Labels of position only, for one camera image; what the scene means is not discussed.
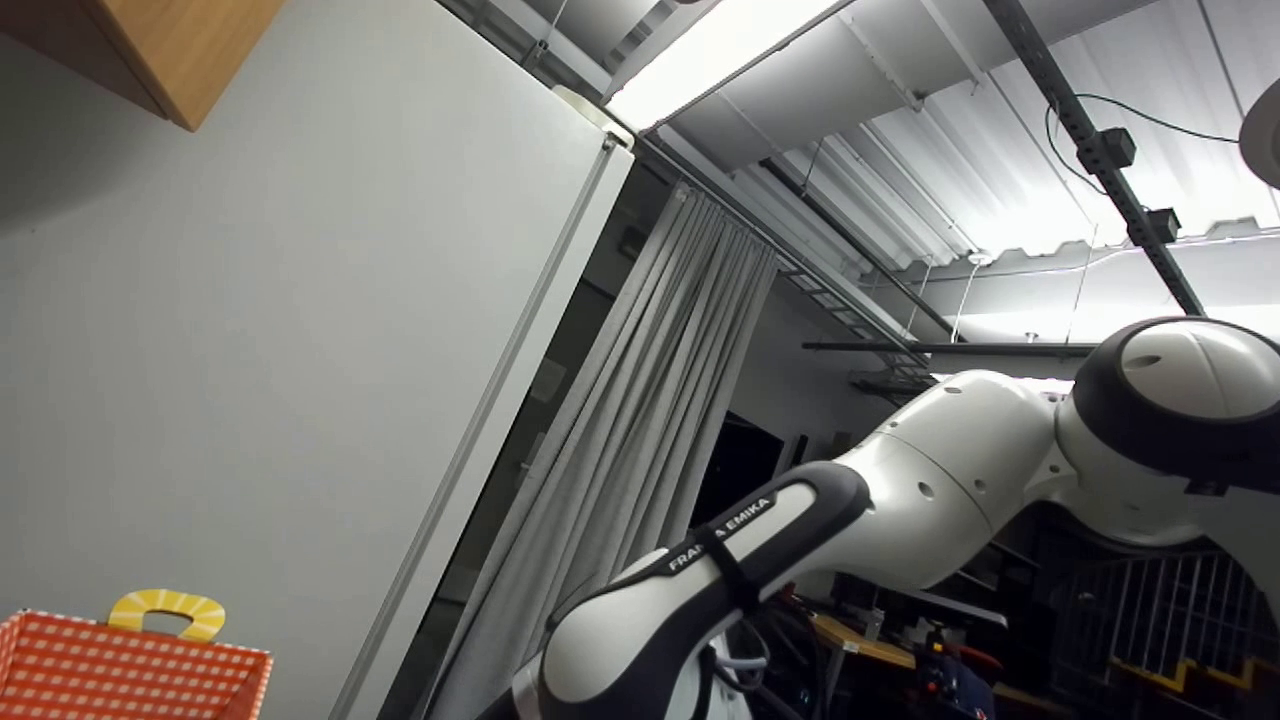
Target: black cable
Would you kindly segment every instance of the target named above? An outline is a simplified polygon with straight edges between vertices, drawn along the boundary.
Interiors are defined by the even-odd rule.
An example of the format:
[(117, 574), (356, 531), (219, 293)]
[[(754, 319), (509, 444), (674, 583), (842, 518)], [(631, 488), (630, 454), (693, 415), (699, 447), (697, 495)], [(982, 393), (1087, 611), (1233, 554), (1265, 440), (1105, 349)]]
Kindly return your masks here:
[(1043, 105), (1043, 144), (1057, 158), (1057, 164), (1065, 164), (1080, 186), (1087, 186), (1093, 191), (1107, 197), (1093, 176), (1083, 176), (1080, 170), (1067, 164), (1067, 158), (1057, 150), (1052, 139), (1052, 124), (1049, 124), (1052, 108)]
[(1174, 120), (1166, 120), (1166, 115), (1153, 115), (1153, 111), (1146, 111), (1146, 108), (1131, 108), (1131, 105), (1124, 105), (1124, 99), (1118, 99), (1118, 96), (1101, 96), (1101, 93), (1078, 93), (1078, 96), (1080, 96), (1080, 99), (1093, 99), (1093, 105), (1111, 105), (1111, 108), (1122, 108), (1122, 111), (1129, 111), (1129, 115), (1139, 115), (1139, 120), (1162, 124), (1162, 129), (1182, 134), (1182, 135), (1197, 135), (1197, 139), (1206, 139), (1206, 144), (1240, 144), (1235, 135), (1197, 134), (1197, 129), (1187, 129), (1187, 124), (1174, 124)]

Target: fluorescent light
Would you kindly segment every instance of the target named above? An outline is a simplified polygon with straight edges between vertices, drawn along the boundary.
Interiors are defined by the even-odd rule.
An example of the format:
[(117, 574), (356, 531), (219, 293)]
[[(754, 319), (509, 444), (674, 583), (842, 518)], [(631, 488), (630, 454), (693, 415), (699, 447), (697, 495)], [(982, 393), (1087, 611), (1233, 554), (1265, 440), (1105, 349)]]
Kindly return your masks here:
[(847, 0), (721, 0), (674, 48), (643, 66), (610, 99), (610, 111), (643, 134), (844, 3)]
[[(1153, 319), (1153, 317), (1176, 317), (1174, 301), (1131, 301), (1131, 304), (1101, 304), (1087, 311), (1071, 310), (1033, 310), (1033, 311), (964, 311), (952, 317), (952, 325), (971, 345), (1023, 345), (1029, 334), (1036, 334), (1036, 345), (1101, 345), (1124, 325)], [(1280, 336), (1280, 304), (1213, 304), (1216, 319), (1244, 325), (1260, 336)]]

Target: equipment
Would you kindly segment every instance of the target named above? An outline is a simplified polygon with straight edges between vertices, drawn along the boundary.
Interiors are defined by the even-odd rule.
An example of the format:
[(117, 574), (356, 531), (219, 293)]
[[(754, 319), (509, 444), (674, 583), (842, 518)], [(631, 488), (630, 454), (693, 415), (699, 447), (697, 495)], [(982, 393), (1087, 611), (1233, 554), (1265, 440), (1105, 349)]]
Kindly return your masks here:
[[(188, 622), (180, 638), (147, 615)], [(228, 611), (212, 596), (142, 589), (107, 622), (15, 611), (0, 626), (0, 720), (260, 720), (274, 657), (216, 643)]]
[(994, 689), (968, 666), (960, 666), (941, 634), (915, 649), (915, 681), (923, 700), (945, 710), (945, 717), (998, 717)]
[[(1118, 539), (1220, 539), (1207, 507), (1280, 492), (1269, 482), (1280, 482), (1280, 349), (1250, 329), (1124, 329), (1071, 393), (964, 374), (847, 456), (763, 485), (571, 605), (504, 704), (532, 710), (537, 693), (549, 720), (689, 720), (699, 649), (798, 577), (932, 589), (1036, 501)], [(1269, 549), (1220, 546), (1260, 580)], [(745, 717), (731, 698), (716, 689), (721, 717)]]

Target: corrugated metal panel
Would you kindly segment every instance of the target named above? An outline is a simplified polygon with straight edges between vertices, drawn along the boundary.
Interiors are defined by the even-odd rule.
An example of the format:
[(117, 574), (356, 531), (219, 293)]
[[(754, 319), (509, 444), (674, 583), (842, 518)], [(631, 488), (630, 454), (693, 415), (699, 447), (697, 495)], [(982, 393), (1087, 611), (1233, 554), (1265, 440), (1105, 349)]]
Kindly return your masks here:
[[(1153, 115), (1240, 134), (1269, 80), (1280, 78), (1276, 0), (1166, 0), (1057, 46), (1080, 93), (1129, 99)], [(1153, 207), (1176, 207), (1187, 237), (1220, 222), (1280, 224), (1235, 144), (1166, 134), (1111, 105), (1087, 105), (1101, 129), (1124, 124), (1139, 150), (1131, 189)], [(1071, 139), (1049, 124), (1078, 170)], [(1078, 180), (1043, 135), (1043, 99), (1022, 66), (952, 85), (920, 108), (886, 111), (854, 134), (786, 158), (818, 197), (894, 265), (950, 265), (964, 254), (1057, 254), (1065, 241), (1124, 244), (1111, 205)]]
[[(1023, 0), (1043, 36), (1071, 36), (1146, 0)], [(786, 54), (699, 99), (676, 129), (725, 170), (756, 164), (829, 134), (1004, 66), (985, 0), (858, 0)]]

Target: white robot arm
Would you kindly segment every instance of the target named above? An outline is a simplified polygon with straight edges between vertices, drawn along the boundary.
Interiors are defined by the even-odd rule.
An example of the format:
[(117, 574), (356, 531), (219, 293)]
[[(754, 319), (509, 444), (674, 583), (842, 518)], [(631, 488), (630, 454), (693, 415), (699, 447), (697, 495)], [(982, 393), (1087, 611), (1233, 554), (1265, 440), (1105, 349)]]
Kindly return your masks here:
[[(1111, 336), (1071, 393), (952, 377), (847, 456), (774, 482), (571, 605), (527, 674), (540, 717), (689, 720), (697, 653), (775, 589), (812, 574), (932, 589), (1036, 501), (1122, 539), (1206, 538), (1200, 506), (1280, 475), (1276, 409), (1276, 349), (1213, 319)], [(1118, 513), (1131, 495), (1155, 513)]]

